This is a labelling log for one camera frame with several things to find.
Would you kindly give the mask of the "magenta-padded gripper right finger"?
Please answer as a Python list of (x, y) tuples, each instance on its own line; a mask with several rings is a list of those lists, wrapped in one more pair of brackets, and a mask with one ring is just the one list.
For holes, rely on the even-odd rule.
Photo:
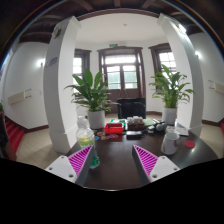
[(180, 170), (166, 156), (157, 157), (146, 149), (133, 145), (132, 156), (142, 184), (149, 184)]

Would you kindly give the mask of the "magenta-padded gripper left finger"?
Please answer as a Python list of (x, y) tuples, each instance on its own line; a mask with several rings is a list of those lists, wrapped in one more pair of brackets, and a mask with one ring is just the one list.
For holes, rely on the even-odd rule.
[(94, 154), (94, 146), (87, 146), (70, 156), (59, 156), (46, 171), (83, 186)]

